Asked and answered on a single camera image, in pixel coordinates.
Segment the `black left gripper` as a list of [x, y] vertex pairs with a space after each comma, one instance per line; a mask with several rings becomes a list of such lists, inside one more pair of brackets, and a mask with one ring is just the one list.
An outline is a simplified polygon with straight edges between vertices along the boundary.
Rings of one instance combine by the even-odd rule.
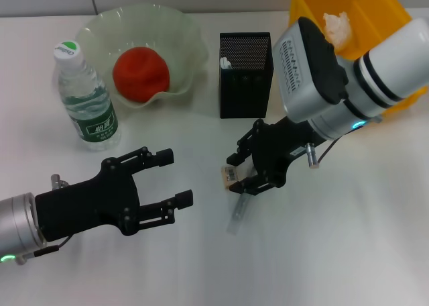
[[140, 230], [175, 223], [175, 210], [193, 206], [193, 192], [140, 206], [132, 175], [145, 169], [174, 163], [171, 148], [152, 154], [142, 147], [118, 158], [102, 161], [100, 172], [90, 180], [36, 195], [38, 225], [49, 242], [113, 225], [124, 236]]

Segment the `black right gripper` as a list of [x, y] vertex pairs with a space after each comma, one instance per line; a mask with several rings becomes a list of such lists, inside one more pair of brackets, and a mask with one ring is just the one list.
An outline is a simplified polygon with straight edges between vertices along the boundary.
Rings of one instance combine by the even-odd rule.
[[251, 155], [257, 175], [233, 183], [229, 190], [256, 196], [286, 183], [289, 166], [306, 153], [305, 146], [319, 146], [326, 140], [307, 122], [294, 123], [287, 117], [274, 124], [258, 119], [237, 141], [237, 150], [227, 164], [239, 166]]

